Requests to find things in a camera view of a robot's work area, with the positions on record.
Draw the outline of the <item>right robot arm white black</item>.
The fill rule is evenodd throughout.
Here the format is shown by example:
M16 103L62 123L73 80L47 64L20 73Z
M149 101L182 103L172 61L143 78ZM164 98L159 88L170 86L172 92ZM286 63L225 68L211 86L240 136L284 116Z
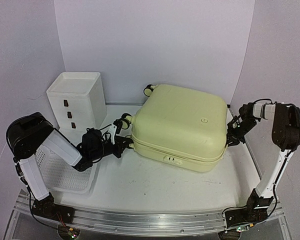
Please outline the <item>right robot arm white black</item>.
M270 206L276 198L276 188L294 152L300 145L300 108L292 103L269 102L259 99L244 104L239 115L227 124L226 146L245 143L245 135L262 120L272 123L271 140L278 147L276 161L267 169L256 188L252 190L242 218L252 222L262 209Z

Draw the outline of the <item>pale yellow hard-shell suitcase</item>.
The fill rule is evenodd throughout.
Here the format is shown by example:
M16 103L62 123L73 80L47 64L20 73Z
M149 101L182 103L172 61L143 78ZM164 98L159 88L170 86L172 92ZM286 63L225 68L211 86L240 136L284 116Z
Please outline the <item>pale yellow hard-shell suitcase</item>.
M121 116L132 127L130 147L139 155L205 173L227 149L227 104L219 96L169 84L148 85L135 115Z

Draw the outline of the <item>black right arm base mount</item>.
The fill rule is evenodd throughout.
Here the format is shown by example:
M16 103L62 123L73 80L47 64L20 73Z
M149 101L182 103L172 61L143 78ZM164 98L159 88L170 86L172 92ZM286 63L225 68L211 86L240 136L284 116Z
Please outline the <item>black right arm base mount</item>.
M265 198L259 196L254 188L245 206L228 207L222 211L221 216L225 219L227 230L244 225L256 225L267 220L275 211L277 204L275 189L270 198Z

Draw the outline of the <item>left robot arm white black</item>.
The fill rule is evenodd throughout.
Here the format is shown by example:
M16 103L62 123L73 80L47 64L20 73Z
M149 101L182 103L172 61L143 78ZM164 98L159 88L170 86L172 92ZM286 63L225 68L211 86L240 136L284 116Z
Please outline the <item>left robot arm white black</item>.
M55 128L40 112L13 121L6 130L6 141L13 154L14 165L20 181L35 200L38 211L47 219L57 214L57 207L48 198L51 193L46 186L37 161L38 151L46 148L61 158L77 172L84 172L104 157L122 157L125 149L133 145L132 137L120 136L130 122L128 115L101 129L87 128L81 142L74 145Z

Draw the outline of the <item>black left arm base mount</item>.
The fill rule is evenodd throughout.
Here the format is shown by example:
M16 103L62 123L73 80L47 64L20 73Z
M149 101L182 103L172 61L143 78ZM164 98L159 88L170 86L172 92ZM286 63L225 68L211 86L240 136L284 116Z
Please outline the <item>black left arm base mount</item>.
M55 203L51 193L42 200L35 199L31 212L38 217L70 224L73 221L75 209L70 206Z

